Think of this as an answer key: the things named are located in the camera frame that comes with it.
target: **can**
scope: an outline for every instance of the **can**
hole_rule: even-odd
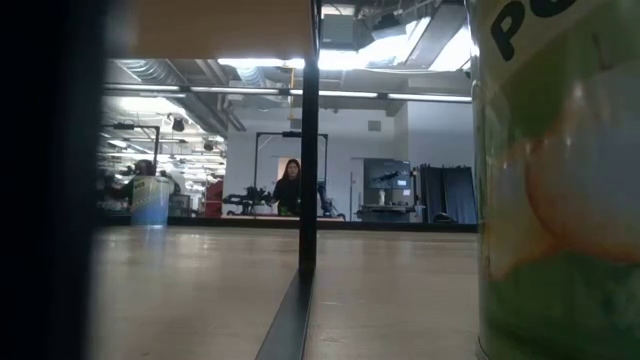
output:
[[[136,176],[133,179],[131,225],[166,225],[171,190],[173,183],[167,178]]]
[[[467,7],[479,356],[640,359],[640,1]]]

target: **ceiling light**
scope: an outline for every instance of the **ceiling light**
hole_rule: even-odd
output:
[[[211,141],[211,140],[207,140],[207,141],[205,141],[205,142],[204,142],[204,149],[205,149],[205,150],[207,150],[207,151],[213,151],[213,148],[214,148],[214,146],[213,146],[213,141]]]
[[[153,113],[153,114],[170,114],[177,113],[186,116],[183,108],[176,106],[171,101],[161,98],[145,98],[145,97],[121,97],[117,100],[119,106],[128,112]]]
[[[471,55],[471,34],[466,24],[442,49],[440,55],[429,67],[430,71],[456,71],[469,59]]]
[[[167,93],[167,94],[163,94],[163,93],[157,93],[157,92],[143,92],[143,93],[139,93],[138,95],[142,96],[142,97],[166,97],[166,98],[185,98],[187,97],[187,94],[185,93]]]
[[[378,96],[378,93],[362,92],[362,91],[320,90],[319,95],[327,96],[327,97],[376,98]]]
[[[170,118],[170,117],[173,119],[173,123],[171,124],[171,130],[177,131],[177,132],[183,132],[184,131],[184,119],[183,118],[179,118],[179,117],[175,117],[175,116],[167,115],[167,118]]]
[[[469,96],[453,96],[453,95],[389,94],[388,98],[389,100],[471,103],[471,97]]]
[[[230,65],[240,68],[257,66],[284,66],[285,60],[279,59],[218,59],[220,65]]]
[[[278,95],[278,89],[238,88],[238,87],[203,87],[191,88],[195,92],[211,92],[219,94],[251,94],[251,95]]]
[[[155,142],[155,139],[150,139],[150,138],[128,138],[128,141],[133,141],[133,142]],[[159,142],[161,143],[186,143],[187,141],[185,139],[160,139]]]
[[[130,153],[102,153],[103,156],[127,157],[132,159],[153,159],[153,154],[130,154]],[[169,154],[158,154],[158,160],[169,161]],[[177,159],[185,160],[220,160],[219,155],[174,155]]]
[[[104,84],[106,90],[130,91],[180,91],[179,86],[172,85],[143,85],[143,84]]]

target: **exposed ductwork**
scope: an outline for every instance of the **exposed ductwork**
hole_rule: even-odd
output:
[[[270,87],[276,88],[281,87],[281,83],[275,83],[273,81],[267,80],[264,76],[264,72],[259,67],[237,67],[236,71],[238,72],[238,76],[242,83],[247,87],[252,88],[260,88],[260,87]],[[289,99],[286,96],[271,96],[271,95],[261,95],[252,97],[250,100],[247,99],[247,102],[252,104],[259,109],[270,109],[274,107],[286,107],[288,105]]]
[[[168,60],[137,59],[115,60],[124,70],[140,79],[144,84],[185,85],[182,76]],[[228,124],[238,131],[244,131],[242,124],[229,121],[229,115],[212,109],[197,94],[186,94],[184,98],[167,99],[181,106],[204,131],[226,137]]]
[[[249,87],[266,87],[267,80],[264,78],[264,73],[260,68],[257,67],[247,67],[247,68],[236,68],[238,71],[238,76],[242,80],[245,85]]]

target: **fluorescent light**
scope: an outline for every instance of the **fluorescent light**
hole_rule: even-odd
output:
[[[194,92],[211,92],[219,94],[252,94],[252,95],[278,95],[278,89],[261,89],[261,88],[230,88],[230,87],[192,87]]]
[[[304,69],[304,60],[303,59],[285,60],[284,66],[294,68],[294,69]]]
[[[320,96],[327,97],[353,97],[353,98],[375,98],[378,96],[378,93],[371,92],[361,92],[361,91],[331,91],[331,90],[320,90]]]
[[[127,143],[120,140],[109,140],[109,144],[125,149],[127,148]]]
[[[145,97],[121,97],[118,98],[118,105],[129,112],[134,113],[153,113],[153,114],[181,114],[186,117],[183,108],[176,106],[171,101],[161,98],[145,98]]]
[[[257,66],[284,66],[285,60],[279,59],[218,59],[220,65],[230,65],[239,68]]]
[[[218,62],[220,64],[230,65],[236,68],[259,66],[291,67],[295,69],[304,68],[303,59],[218,59]],[[362,56],[358,56],[355,51],[320,50],[320,56],[318,59],[318,67],[320,68],[320,70],[361,69],[366,65],[366,59],[364,59]]]
[[[430,71],[456,71],[464,65],[471,56],[471,33],[466,24],[460,28],[457,34],[442,49],[440,55],[429,67]]]
[[[471,103],[471,97],[429,94],[389,94],[389,100]]]
[[[135,141],[135,142],[155,142],[155,139],[149,139],[149,138],[128,138],[127,140],[129,141]],[[159,140],[161,143],[181,143],[181,142],[187,142],[184,139],[160,139]]]
[[[140,93],[142,97],[166,97],[166,98],[185,98],[187,94],[185,93],[157,93],[157,92],[148,92],[148,93]]]
[[[104,156],[114,157],[127,157],[132,159],[153,159],[153,154],[132,154],[132,153],[102,153]],[[169,161],[173,160],[169,158],[168,154],[158,154],[158,160]],[[207,154],[207,155],[173,155],[177,159],[185,160],[219,160],[220,155]]]
[[[143,85],[143,84],[104,84],[107,90],[130,91],[180,91],[179,86],[171,85]]]

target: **long dark hair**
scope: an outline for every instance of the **long dark hair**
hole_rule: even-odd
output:
[[[289,168],[289,165],[291,164],[295,164],[298,167],[298,174],[296,174],[296,178],[295,179],[289,179],[289,174],[287,174],[287,169]],[[300,181],[300,163],[298,162],[298,160],[296,159],[289,159],[289,161],[287,161],[287,165],[284,167],[284,173],[282,173],[282,180],[285,181]]]

